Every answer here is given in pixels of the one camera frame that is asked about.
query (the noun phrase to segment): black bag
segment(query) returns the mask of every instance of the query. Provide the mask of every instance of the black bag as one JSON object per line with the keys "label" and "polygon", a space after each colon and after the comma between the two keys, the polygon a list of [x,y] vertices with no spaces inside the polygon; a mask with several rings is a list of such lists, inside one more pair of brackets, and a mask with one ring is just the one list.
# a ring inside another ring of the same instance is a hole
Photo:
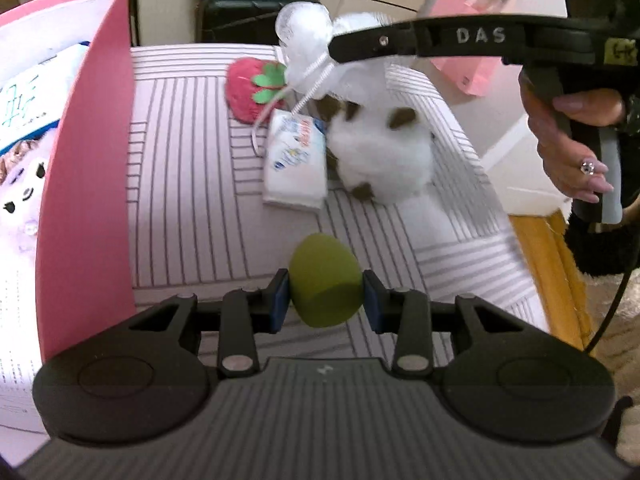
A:
{"label": "black bag", "polygon": [[196,42],[276,45],[276,17],[291,2],[319,0],[200,0]]}

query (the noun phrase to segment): pink bag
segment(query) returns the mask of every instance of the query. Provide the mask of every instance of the pink bag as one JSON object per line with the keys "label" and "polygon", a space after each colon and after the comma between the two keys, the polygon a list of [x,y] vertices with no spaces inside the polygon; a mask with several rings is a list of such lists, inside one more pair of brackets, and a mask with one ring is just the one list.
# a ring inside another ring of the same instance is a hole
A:
{"label": "pink bag", "polygon": [[[436,0],[430,16],[497,14],[512,7],[516,0]],[[465,94],[485,96],[499,57],[434,57],[431,62]]]}

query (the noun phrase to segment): fingernail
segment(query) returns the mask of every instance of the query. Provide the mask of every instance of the fingernail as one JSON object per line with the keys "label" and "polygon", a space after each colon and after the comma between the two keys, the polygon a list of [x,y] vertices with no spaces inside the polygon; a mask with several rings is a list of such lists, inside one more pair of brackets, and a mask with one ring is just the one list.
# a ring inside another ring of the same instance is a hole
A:
{"label": "fingernail", "polygon": [[588,191],[579,191],[578,193],[575,194],[575,197],[578,200],[582,200],[583,202],[588,202],[590,204],[597,204],[600,199],[595,196],[593,193],[590,193]]}
{"label": "fingernail", "polygon": [[596,193],[609,193],[613,191],[613,186],[603,178],[592,178],[587,187]]}
{"label": "fingernail", "polygon": [[597,158],[585,158],[583,164],[593,164],[593,171],[595,173],[607,173],[609,168],[606,164],[600,162]]}
{"label": "fingernail", "polygon": [[584,98],[580,94],[554,97],[554,108],[560,112],[579,112],[584,107]]}

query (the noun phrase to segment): strawberry plush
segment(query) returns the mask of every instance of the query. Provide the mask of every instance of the strawberry plush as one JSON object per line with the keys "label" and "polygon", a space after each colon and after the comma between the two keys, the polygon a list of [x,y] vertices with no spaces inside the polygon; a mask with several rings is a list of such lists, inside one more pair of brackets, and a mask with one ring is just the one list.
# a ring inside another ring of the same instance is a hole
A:
{"label": "strawberry plush", "polygon": [[[241,123],[253,124],[262,109],[285,86],[285,66],[276,61],[243,57],[226,72],[225,94],[231,113]],[[284,101],[276,108],[282,108]]]}

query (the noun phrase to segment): hand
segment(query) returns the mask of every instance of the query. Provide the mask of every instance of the hand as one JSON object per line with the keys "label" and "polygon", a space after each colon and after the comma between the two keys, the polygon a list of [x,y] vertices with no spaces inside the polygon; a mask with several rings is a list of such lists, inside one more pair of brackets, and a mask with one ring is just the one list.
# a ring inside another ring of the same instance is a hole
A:
{"label": "hand", "polygon": [[[587,146],[560,130],[553,110],[536,97],[522,72],[520,95],[529,114],[529,128],[538,138],[538,153],[545,173],[551,182],[568,197],[598,203],[595,193],[613,190],[613,186],[604,179],[609,168],[598,161]],[[575,121],[592,126],[617,124],[625,116],[625,104],[620,93],[606,88],[556,97],[553,107]],[[585,162],[594,164],[594,175],[586,175],[580,170]]]}

